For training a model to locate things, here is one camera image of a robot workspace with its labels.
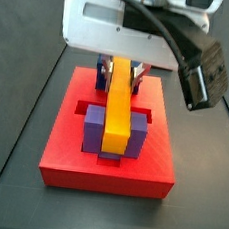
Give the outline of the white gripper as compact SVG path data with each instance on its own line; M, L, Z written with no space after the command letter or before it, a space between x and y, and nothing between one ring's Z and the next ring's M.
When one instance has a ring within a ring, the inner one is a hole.
M209 16L223 0L134 0L147 8L166 14L181 14L203 32L209 31ZM143 77L152 66L175 70L176 61L168 43L151 29L149 20L133 20L126 14L122 0L64 0L63 37L67 45L103 54L102 73L105 91L109 91L112 61L109 56L124 57L139 63L133 67L131 91L137 93Z

